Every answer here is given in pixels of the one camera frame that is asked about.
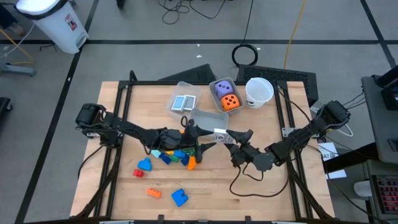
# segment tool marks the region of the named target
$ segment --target black keyboard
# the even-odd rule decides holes
[[[373,176],[383,214],[398,214],[398,176]]]

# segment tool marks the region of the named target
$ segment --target gray floor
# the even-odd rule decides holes
[[[80,0],[76,13],[87,20],[94,0]],[[387,40],[398,39],[394,0],[367,0],[373,16]],[[193,1],[198,10],[212,15],[222,1]],[[219,17],[205,19],[195,12],[182,14],[175,25],[165,25],[165,12],[155,0],[127,1],[124,11],[114,1],[100,0],[91,24],[91,40],[162,40],[162,39],[241,39],[249,10],[248,0],[227,1]],[[289,39],[299,14],[301,1],[254,1],[248,39]],[[29,29],[31,22],[16,15]],[[27,38],[48,39],[38,28]],[[377,40],[360,1],[308,0],[295,39],[302,40]],[[4,47],[0,45],[0,54]],[[0,96],[10,97],[14,110],[0,135],[0,222],[14,222],[40,150],[73,55],[41,45],[22,45],[34,58],[36,77],[0,75]],[[282,68],[286,45],[256,44],[258,65]],[[42,175],[29,207],[26,222],[67,218],[76,187],[76,173],[85,150],[86,139],[75,131],[74,119],[83,103],[96,102],[101,82],[125,80],[134,70],[139,80],[157,80],[174,73],[209,63],[219,77],[236,78],[238,69],[231,61],[234,44],[90,44],[83,48]],[[389,45],[398,58],[398,45]],[[238,60],[250,62],[246,50]],[[25,61],[15,52],[5,62]],[[288,69],[317,74],[320,102],[345,101],[361,92],[360,78],[383,74],[390,69],[384,52],[376,45],[293,45]],[[354,137],[340,133],[330,136],[349,147],[373,142],[366,106],[353,109],[349,126]],[[360,167],[347,170],[348,178],[335,183],[351,197],[352,183],[362,177]],[[366,222],[366,216],[330,187],[336,216],[343,220]],[[356,203],[364,202],[355,198]]]

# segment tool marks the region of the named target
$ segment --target purple dice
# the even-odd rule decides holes
[[[233,94],[234,90],[232,89],[231,84],[229,84],[228,81],[221,81],[219,83],[216,83],[216,94],[218,96],[218,99],[222,99],[225,95],[228,94]]]

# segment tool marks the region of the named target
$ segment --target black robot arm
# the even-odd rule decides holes
[[[225,144],[231,153],[234,167],[240,166],[244,162],[252,162],[257,170],[267,171],[272,165],[281,166],[287,160],[289,154],[294,149],[303,149],[314,134],[323,135],[328,129],[339,129],[348,121],[351,114],[338,101],[331,101],[319,109],[315,118],[313,118],[306,127],[296,129],[280,142],[267,146],[265,152],[260,152],[259,148],[251,146],[249,140],[253,131],[245,133],[227,130],[226,132],[240,146],[235,144]]]
[[[172,151],[177,149],[195,148],[197,163],[202,160],[202,154],[216,143],[199,144],[198,137],[213,134],[203,130],[194,121],[187,121],[184,130],[177,129],[145,129],[124,119],[114,113],[106,112],[102,105],[92,103],[84,104],[75,120],[77,128],[89,136],[96,133],[100,136],[100,144],[108,147],[118,147],[118,138],[122,134],[134,137],[150,149]]]

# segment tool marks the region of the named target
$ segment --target white paper cup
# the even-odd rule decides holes
[[[246,83],[246,104],[260,108],[274,97],[274,87],[264,78],[251,78]]]

